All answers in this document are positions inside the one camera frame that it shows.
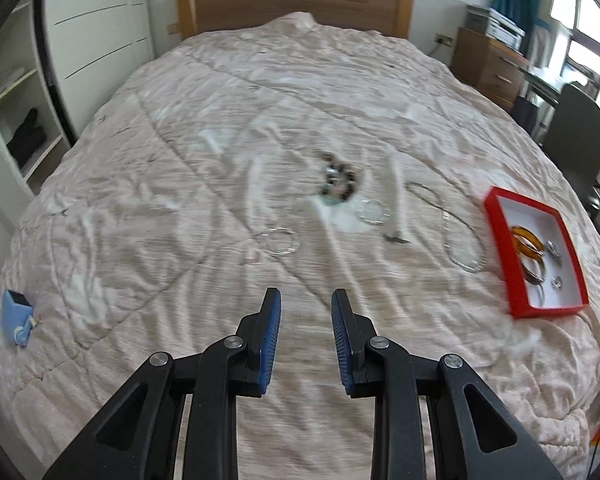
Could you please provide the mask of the black folded clothes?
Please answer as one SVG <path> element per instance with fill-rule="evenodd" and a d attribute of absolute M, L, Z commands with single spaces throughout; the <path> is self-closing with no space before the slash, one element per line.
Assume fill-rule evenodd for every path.
<path fill-rule="evenodd" d="M 31 108 L 16 129 L 12 140 L 7 143 L 7 149 L 18 167 L 22 168 L 46 140 L 44 129 L 38 125 L 38 110 Z"/>

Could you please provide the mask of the white printer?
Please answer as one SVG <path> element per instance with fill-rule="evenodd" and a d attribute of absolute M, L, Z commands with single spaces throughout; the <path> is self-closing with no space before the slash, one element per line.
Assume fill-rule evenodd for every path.
<path fill-rule="evenodd" d="M 512 20 L 492 8 L 468 6 L 464 27 L 478 34 L 498 40 L 509 49 L 519 51 L 524 31 Z"/>

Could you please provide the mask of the amber resin bangle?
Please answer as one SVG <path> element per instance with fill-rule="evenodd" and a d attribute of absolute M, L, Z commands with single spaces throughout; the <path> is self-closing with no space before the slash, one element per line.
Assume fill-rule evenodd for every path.
<path fill-rule="evenodd" d="M 545 247 L 539 237 L 524 226 L 509 229 L 516 252 L 529 257 L 544 257 Z"/>

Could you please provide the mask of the thin silver metal bangle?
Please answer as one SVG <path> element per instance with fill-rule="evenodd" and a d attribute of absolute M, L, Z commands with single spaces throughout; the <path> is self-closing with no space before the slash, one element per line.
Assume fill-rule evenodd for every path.
<path fill-rule="evenodd" d="M 542 284 L 530 284 L 528 286 L 529 302 L 534 308 L 543 309 L 546 295 Z"/>

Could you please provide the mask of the white wardrobe doors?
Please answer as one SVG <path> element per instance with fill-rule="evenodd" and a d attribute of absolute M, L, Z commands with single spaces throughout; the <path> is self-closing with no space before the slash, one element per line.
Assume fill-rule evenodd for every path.
<path fill-rule="evenodd" d="M 155 57 L 147 0 L 42 0 L 50 69 L 73 133 Z"/>

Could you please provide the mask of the wall power socket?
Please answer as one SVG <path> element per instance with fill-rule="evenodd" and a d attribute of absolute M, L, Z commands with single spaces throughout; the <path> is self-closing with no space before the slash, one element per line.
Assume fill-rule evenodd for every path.
<path fill-rule="evenodd" d="M 436 38 L 434 38 L 434 42 L 436 44 L 440 44 L 440 46 L 452 47 L 454 44 L 454 38 L 450 36 L 445 36 L 441 34 L 437 34 Z"/>

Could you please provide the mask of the silver wristwatch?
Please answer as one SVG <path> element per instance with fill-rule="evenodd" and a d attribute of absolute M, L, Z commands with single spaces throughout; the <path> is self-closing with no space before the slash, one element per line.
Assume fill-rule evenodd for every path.
<path fill-rule="evenodd" d="M 560 266 L 562 264 L 562 254 L 558 250 L 556 244 L 551 240 L 547 240 L 545 242 L 545 249 L 558 266 Z"/>

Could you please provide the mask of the wooden drawer chest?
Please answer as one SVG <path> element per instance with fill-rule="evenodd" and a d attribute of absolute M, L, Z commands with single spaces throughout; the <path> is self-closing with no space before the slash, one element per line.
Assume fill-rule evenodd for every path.
<path fill-rule="evenodd" d="M 452 74 L 506 112 L 514 107 L 528 66 L 523 55 L 501 41 L 464 27 L 457 32 Z"/>

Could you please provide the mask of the white shelf unit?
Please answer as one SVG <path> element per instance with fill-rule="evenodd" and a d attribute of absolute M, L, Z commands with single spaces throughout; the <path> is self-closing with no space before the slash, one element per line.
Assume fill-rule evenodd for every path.
<path fill-rule="evenodd" d="M 20 0 L 0 28 L 0 139 L 7 150 L 28 111 L 38 110 L 38 125 L 46 133 L 46 142 L 22 168 L 7 150 L 18 180 L 36 195 L 68 152 L 69 141 L 46 84 L 34 18 L 33 0 Z"/>

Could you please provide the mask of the dark office chair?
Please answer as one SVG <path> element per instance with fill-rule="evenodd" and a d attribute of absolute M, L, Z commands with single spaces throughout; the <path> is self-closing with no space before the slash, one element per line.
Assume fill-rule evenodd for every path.
<path fill-rule="evenodd" d="M 600 173 L 600 108 L 574 84 L 562 87 L 541 148 L 595 220 L 600 213 L 594 191 Z"/>

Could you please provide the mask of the red jewelry box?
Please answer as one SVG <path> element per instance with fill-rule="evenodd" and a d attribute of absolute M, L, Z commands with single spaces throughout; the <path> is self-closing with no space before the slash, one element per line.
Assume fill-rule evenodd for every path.
<path fill-rule="evenodd" d="M 556 209 L 496 186 L 484 209 L 513 318 L 556 318 L 588 306 L 580 262 Z"/>

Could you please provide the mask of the wooden headboard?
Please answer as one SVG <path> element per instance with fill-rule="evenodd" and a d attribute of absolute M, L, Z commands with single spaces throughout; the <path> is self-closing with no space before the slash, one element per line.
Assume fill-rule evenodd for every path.
<path fill-rule="evenodd" d="M 176 0 L 178 31 L 186 39 L 203 32 L 257 27 L 289 13 L 312 14 L 317 23 L 376 30 L 406 39 L 415 0 Z"/>

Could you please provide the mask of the dark olive bangle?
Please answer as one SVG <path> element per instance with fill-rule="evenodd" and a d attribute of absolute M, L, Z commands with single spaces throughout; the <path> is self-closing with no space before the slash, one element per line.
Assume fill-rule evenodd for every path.
<path fill-rule="evenodd" d="M 542 285 L 546 280 L 546 266 L 542 257 L 529 257 L 519 255 L 518 261 L 521 266 L 524 279 L 531 285 Z"/>

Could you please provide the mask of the blue plastic device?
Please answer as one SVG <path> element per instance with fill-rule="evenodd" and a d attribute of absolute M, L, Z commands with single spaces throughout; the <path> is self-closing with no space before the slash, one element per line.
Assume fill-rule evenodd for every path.
<path fill-rule="evenodd" d="M 20 292 L 6 289 L 2 297 L 1 326 L 8 342 L 26 348 L 35 328 L 32 304 Z"/>

